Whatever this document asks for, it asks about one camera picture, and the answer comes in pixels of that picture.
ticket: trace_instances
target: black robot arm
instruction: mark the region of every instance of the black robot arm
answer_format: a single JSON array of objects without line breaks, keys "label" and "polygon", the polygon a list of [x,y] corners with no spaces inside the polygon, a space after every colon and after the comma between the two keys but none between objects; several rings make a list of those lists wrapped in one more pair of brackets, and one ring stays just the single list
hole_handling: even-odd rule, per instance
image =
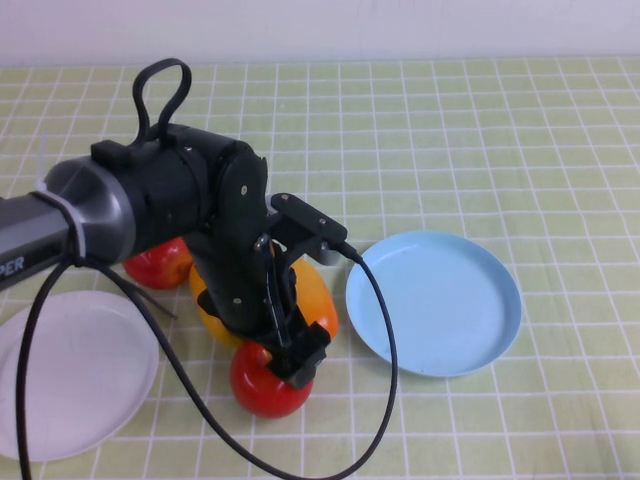
[{"label": "black robot arm", "polygon": [[[149,127],[144,84],[176,65],[180,87]],[[53,167],[45,188],[0,202],[0,288],[69,249],[110,265],[182,237],[207,286],[200,306],[263,345],[271,370],[301,388],[330,337],[298,309],[291,265],[304,254],[331,262],[347,231],[291,194],[267,199],[267,161],[248,144],[169,123],[190,82],[178,60],[144,69],[134,81],[140,127],[131,145],[96,143],[90,155]]]}]

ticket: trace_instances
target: grid pattern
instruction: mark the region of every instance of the grid pattern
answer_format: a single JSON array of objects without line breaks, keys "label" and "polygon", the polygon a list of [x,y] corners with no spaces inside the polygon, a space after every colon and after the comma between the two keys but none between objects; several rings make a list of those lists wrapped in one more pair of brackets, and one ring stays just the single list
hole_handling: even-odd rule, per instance
[{"label": "grid pattern", "polygon": [[[45,168],[136,133],[138,67],[0,70],[0,194]],[[157,115],[174,72],[151,82]],[[499,257],[524,300],[523,328],[493,366],[441,381],[402,374],[385,440],[357,477],[640,478],[640,58],[536,58],[194,68],[176,121],[249,142],[269,189],[343,221],[364,250],[394,233],[464,235]],[[153,292],[199,391],[241,443],[293,473],[327,475],[369,444],[389,368],[350,328],[348,267],[321,268],[343,319],[311,398],[252,418],[228,384],[231,351],[205,333],[187,288]],[[43,276],[2,293],[1,318]],[[113,291],[71,271],[57,292]],[[263,476],[205,427],[162,363],[136,417],[39,478]],[[17,478],[0,460],[0,478]]]}]

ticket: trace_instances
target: black cable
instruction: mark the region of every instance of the black cable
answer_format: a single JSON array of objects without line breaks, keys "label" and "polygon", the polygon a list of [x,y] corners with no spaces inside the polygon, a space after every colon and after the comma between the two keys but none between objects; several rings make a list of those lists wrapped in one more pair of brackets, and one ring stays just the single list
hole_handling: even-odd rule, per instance
[{"label": "black cable", "polygon": [[[338,251],[347,257],[348,259],[354,261],[364,271],[365,275],[371,282],[371,286],[378,298],[378,302],[380,303],[380,308],[382,310],[382,316],[384,317],[384,323],[387,328],[387,334],[389,336],[389,351],[391,354],[391,385],[389,388],[389,398],[387,400],[387,406],[384,411],[384,415],[382,417],[382,422],[380,423],[380,427],[376,432],[371,444],[367,448],[367,450],[362,454],[362,456],[350,467],[345,470],[330,475],[327,477],[318,477],[313,480],[341,480],[355,471],[357,471],[364,463],[369,460],[373,452],[376,450],[384,433],[387,429],[387,425],[389,424],[389,420],[391,419],[391,413],[393,411],[393,404],[395,402],[396,390],[398,385],[398,354],[396,351],[396,343],[393,335],[393,327],[391,325],[391,319],[389,317],[389,312],[387,310],[386,303],[384,301],[384,297],[382,296],[382,292],[380,291],[380,287],[378,286],[378,282],[376,281],[373,273],[363,260],[363,258],[358,254],[358,252],[348,244],[343,244],[338,248]],[[31,348],[31,341],[33,339],[33,332],[35,330],[35,324],[37,322],[38,315],[40,310],[42,309],[42,304],[46,299],[47,295],[51,291],[51,287],[58,280],[60,275],[66,270],[70,265],[72,265],[71,260],[65,260],[61,263],[49,277],[45,280],[45,283],[40,288],[40,291],[36,295],[36,299],[31,307],[31,312],[29,313],[29,319],[27,321],[27,328],[25,328],[25,335],[23,336],[22,345],[20,347],[20,357],[18,360],[18,377],[16,383],[16,423],[17,423],[17,433],[18,433],[18,453],[20,456],[20,469],[22,472],[23,480],[31,480],[31,472],[29,468],[29,456],[27,452],[27,439],[26,439],[26,415],[25,415],[25,384],[26,384],[26,375],[27,375],[27,361],[29,350]],[[98,270],[107,278],[109,278],[114,284],[116,284],[123,293],[129,297],[129,299],[134,303],[134,305],[138,308],[147,324],[151,328],[151,331],[158,339],[158,343],[160,347],[164,351],[169,363],[176,372],[176,375],[180,379],[180,382],[184,386],[185,390],[196,408],[200,412],[200,414],[207,421],[209,426],[218,434],[218,436],[231,447],[236,453],[238,453],[245,460],[251,462],[258,468],[264,470],[271,475],[282,478],[283,480],[310,480],[307,477],[301,477],[298,475],[293,475],[287,472],[284,472],[272,465],[268,464],[264,460],[253,455],[247,449],[245,449],[242,445],[240,445],[234,438],[227,433],[227,431],[218,423],[218,421],[213,417],[206,404],[198,394],[196,388],[193,383],[189,379],[187,373],[184,371],[180,360],[178,359],[176,353],[171,348],[171,344],[164,336],[162,329],[153,318],[153,315],[149,311],[147,305],[144,303],[143,299],[140,297],[140,293],[136,290],[135,286],[128,282],[127,280],[121,278],[117,273],[111,270],[108,266],[103,265],[94,260],[87,260],[85,262],[85,266],[92,268],[94,270]]]},{"label": "black cable", "polygon": [[18,437],[18,458],[20,460],[20,471],[23,480],[31,480],[31,469],[29,467],[29,449],[27,448],[27,412],[26,412],[26,389],[27,389],[27,366],[29,364],[29,353],[31,352],[31,343],[33,342],[33,334],[36,330],[38,317],[44,305],[49,292],[56,284],[64,271],[73,265],[71,257],[64,259],[51,272],[44,281],[38,294],[29,310],[27,324],[24,327],[22,335],[22,343],[20,344],[20,354],[18,355],[18,368],[16,373],[16,435]]}]

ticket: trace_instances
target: blue plate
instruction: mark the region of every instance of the blue plate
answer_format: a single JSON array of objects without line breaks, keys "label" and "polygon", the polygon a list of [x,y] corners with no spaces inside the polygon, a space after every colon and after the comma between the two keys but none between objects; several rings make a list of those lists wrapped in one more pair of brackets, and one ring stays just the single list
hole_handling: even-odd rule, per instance
[{"label": "blue plate", "polygon": [[[441,232],[407,232],[363,255],[391,316],[400,368],[449,377],[482,368],[508,350],[522,307],[513,278],[479,245]],[[349,274],[347,309],[362,340],[387,361],[380,306],[362,268]]]}]

